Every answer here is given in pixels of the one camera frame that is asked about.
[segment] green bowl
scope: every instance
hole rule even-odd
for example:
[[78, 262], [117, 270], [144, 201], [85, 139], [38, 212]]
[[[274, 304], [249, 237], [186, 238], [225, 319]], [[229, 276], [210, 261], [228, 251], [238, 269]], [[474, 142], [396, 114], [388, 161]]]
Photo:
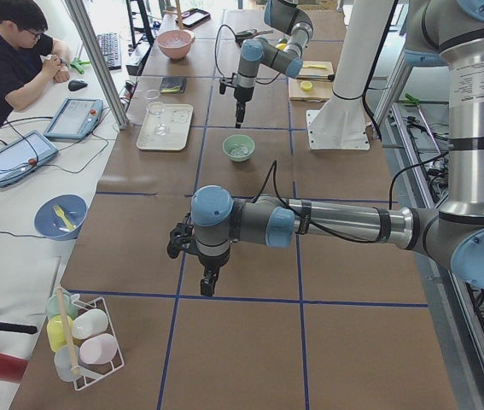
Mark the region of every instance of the green bowl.
[[231, 160], [235, 162], [242, 162], [249, 159], [255, 151], [254, 140], [243, 134], [230, 135], [223, 142], [223, 152]]

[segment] man's arm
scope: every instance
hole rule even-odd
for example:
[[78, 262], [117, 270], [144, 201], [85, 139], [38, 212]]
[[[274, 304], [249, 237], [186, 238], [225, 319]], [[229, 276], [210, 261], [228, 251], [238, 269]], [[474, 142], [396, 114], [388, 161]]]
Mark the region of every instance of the man's arm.
[[60, 57], [65, 62], [65, 64], [61, 65], [60, 71], [54, 76], [54, 81], [56, 83], [64, 83], [70, 78], [69, 63], [71, 62], [71, 56], [69, 46], [65, 41], [57, 38], [54, 38], [53, 41], [52, 54]]
[[59, 70], [59, 58], [52, 57], [44, 59], [41, 72], [23, 87], [11, 91], [4, 99], [15, 111], [23, 111], [37, 101], [46, 85], [57, 75]]

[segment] glasses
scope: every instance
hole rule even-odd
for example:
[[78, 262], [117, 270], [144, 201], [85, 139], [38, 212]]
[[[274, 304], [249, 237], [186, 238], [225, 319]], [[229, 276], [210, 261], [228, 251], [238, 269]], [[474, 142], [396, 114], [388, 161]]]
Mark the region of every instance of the glasses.
[[28, 29], [25, 29], [24, 31], [25, 31], [25, 32], [29, 32], [30, 34], [32, 34], [32, 35], [33, 35], [33, 37], [34, 37], [36, 40], [40, 39], [40, 36], [42, 36], [42, 35], [43, 35], [43, 32], [33, 32], [33, 31], [31, 31], [31, 30], [28, 30]]

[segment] pink bowl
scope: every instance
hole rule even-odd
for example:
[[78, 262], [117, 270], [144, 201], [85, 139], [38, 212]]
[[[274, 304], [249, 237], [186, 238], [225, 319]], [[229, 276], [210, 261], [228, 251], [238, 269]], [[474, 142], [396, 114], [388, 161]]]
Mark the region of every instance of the pink bowl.
[[158, 47], [172, 60], [180, 60], [189, 54], [195, 35], [189, 30], [171, 30], [156, 38]]

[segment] white table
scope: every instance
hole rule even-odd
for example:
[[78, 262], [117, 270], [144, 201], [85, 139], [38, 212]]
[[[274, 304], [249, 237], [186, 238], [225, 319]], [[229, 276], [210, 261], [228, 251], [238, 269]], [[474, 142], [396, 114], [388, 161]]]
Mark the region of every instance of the white table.
[[[113, 76], [117, 89], [121, 90], [128, 79], [127, 74], [117, 71], [113, 72]], [[49, 89], [29, 109], [12, 113], [9, 120], [53, 116], [66, 97], [101, 98], [108, 106], [91, 66], [85, 66], [84, 76], [72, 70], [72, 78], [84, 78], [89, 85], [71, 92], [67, 89], [67, 83], [50, 84]], [[48, 123], [48, 120], [22, 121], [14, 123], [14, 126], [26, 134], [35, 129], [42, 132]], [[94, 131], [101, 138], [90, 135], [82, 142], [61, 150], [50, 162], [67, 170], [78, 171], [107, 145], [81, 173], [67, 173], [57, 167], [41, 167], [18, 183], [0, 188], [0, 230], [38, 235], [33, 226], [35, 213], [55, 196], [75, 194], [84, 198], [90, 206], [117, 132], [114, 117], [109, 113]], [[8, 126], [0, 130], [0, 138], [7, 143], [18, 137]], [[54, 144], [58, 149], [71, 145]], [[0, 234], [0, 321], [35, 325], [41, 329], [45, 320], [45, 303], [65, 269], [74, 244], [75, 240], [57, 242]], [[0, 353], [29, 359], [37, 336], [0, 331]], [[9, 408], [17, 388], [18, 384], [0, 381], [0, 409]]]

